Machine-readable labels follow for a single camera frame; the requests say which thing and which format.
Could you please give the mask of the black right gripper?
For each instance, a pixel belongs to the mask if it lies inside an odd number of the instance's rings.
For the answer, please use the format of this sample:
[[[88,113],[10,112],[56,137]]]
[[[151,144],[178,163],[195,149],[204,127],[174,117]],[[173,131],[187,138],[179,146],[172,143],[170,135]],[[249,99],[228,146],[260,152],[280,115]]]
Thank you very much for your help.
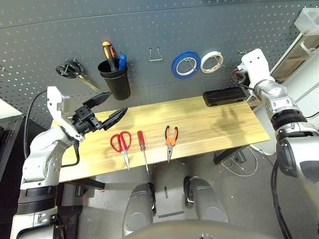
[[[239,84],[242,84],[245,86],[250,85],[250,80],[249,80],[249,76],[247,72],[244,72],[244,73],[235,72],[233,73],[233,79],[235,80],[235,82]]]

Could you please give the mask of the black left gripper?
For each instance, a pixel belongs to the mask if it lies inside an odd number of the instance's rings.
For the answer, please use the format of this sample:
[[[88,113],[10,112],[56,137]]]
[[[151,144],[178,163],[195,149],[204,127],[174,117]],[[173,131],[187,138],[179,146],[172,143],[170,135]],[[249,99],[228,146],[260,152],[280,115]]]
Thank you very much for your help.
[[[105,102],[111,95],[111,92],[103,92],[97,94],[83,102],[83,106],[75,111],[75,114],[72,116],[71,121],[78,133],[87,134],[89,132],[95,132],[96,130],[100,129],[107,131],[123,118],[128,108],[123,108],[115,111],[103,123],[99,121],[95,117],[95,114],[91,111],[91,108],[99,106],[100,104]]]

